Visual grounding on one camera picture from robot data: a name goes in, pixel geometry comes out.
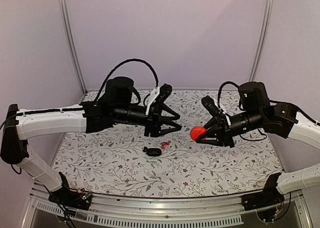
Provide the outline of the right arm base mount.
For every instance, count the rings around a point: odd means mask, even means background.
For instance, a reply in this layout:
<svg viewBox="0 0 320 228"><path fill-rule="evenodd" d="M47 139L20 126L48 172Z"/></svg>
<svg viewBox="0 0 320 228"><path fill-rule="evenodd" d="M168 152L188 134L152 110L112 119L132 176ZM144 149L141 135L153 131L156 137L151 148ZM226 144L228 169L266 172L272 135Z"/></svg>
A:
<svg viewBox="0 0 320 228"><path fill-rule="evenodd" d="M285 200L284 195L276 189L280 175L281 173L270 175L262 191L241 196L241 204L245 211L275 205Z"/></svg>

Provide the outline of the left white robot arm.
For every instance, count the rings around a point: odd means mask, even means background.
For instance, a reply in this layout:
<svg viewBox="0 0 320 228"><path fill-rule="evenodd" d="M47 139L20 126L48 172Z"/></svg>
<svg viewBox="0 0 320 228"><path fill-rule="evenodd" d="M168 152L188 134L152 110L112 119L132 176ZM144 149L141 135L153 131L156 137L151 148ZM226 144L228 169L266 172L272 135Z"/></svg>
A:
<svg viewBox="0 0 320 228"><path fill-rule="evenodd" d="M75 198L66 177L28 148L28 139L65 132L96 133L116 124L143 126L146 137L177 132L182 128L176 123L180 115L165 104L171 93L171 85L155 87L148 103L141 106L139 102L132 102L133 95L140 98L134 81L116 77L106 82L105 92L97 95L94 101L42 110L23 110L17 104L11 104L1 125L0 157L5 163L25 170L54 193L62 204L69 205Z"/></svg>

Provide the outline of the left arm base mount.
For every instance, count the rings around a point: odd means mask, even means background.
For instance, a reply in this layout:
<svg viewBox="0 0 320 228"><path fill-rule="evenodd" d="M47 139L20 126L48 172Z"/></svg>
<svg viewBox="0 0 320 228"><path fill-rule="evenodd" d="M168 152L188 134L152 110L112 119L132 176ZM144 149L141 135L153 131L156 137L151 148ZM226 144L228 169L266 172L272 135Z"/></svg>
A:
<svg viewBox="0 0 320 228"><path fill-rule="evenodd" d="M92 192L86 191L84 188L71 189L66 176L61 172L59 172L59 175L62 180L62 187L57 191L50 192L48 200L67 207L89 210L92 202Z"/></svg>

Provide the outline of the red earbud charging case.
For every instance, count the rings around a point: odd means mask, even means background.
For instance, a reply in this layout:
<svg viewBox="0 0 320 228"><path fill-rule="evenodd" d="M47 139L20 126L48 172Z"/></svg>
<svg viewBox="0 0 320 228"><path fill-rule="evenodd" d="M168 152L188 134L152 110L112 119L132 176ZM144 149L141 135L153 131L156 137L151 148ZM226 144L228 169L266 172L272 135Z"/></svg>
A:
<svg viewBox="0 0 320 228"><path fill-rule="evenodd" d="M196 141L196 139L206 131L207 130L204 127L196 126L190 130L189 135L193 141Z"/></svg>

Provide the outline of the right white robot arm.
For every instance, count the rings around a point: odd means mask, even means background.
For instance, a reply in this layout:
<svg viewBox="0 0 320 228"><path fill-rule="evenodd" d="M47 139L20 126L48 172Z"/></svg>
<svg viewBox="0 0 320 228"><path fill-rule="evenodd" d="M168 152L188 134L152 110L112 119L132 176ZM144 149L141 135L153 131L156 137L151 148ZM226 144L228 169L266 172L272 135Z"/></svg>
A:
<svg viewBox="0 0 320 228"><path fill-rule="evenodd" d="M239 85L239 108L242 112L229 116L219 100L202 98L202 105L212 118L204 125L204 132L193 137L196 143L234 147L235 136L255 129L320 147L320 123L310 118L300 107L288 102L270 100L264 83L247 82Z"/></svg>

